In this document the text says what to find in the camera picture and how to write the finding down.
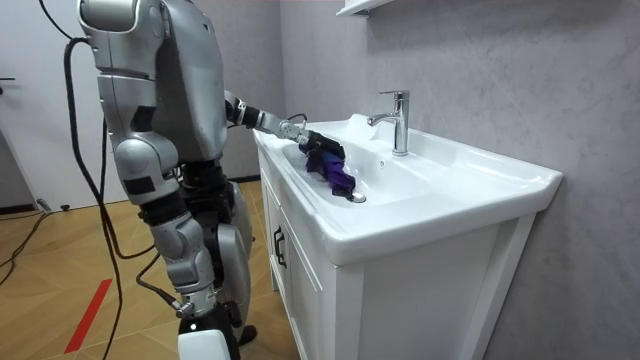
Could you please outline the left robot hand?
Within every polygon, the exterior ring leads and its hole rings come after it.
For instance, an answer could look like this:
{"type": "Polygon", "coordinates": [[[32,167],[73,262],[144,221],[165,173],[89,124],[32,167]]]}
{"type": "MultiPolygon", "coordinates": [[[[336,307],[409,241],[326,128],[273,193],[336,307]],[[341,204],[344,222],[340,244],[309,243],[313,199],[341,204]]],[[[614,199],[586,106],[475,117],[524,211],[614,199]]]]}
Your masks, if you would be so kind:
{"type": "Polygon", "coordinates": [[[339,142],[311,130],[308,131],[308,139],[299,145],[299,149],[304,153],[311,150],[322,150],[332,153],[340,160],[344,160],[346,157],[344,148],[339,142]]]}

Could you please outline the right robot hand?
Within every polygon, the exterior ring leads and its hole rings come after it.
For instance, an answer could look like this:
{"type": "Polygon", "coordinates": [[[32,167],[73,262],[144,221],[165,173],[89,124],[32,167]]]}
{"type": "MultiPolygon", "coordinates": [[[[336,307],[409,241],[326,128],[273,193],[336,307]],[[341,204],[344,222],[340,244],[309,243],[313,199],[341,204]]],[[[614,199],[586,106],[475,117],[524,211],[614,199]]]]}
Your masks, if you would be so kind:
{"type": "Polygon", "coordinates": [[[177,350],[180,360],[241,359],[228,311],[222,304],[203,316],[180,320],[177,350]]]}

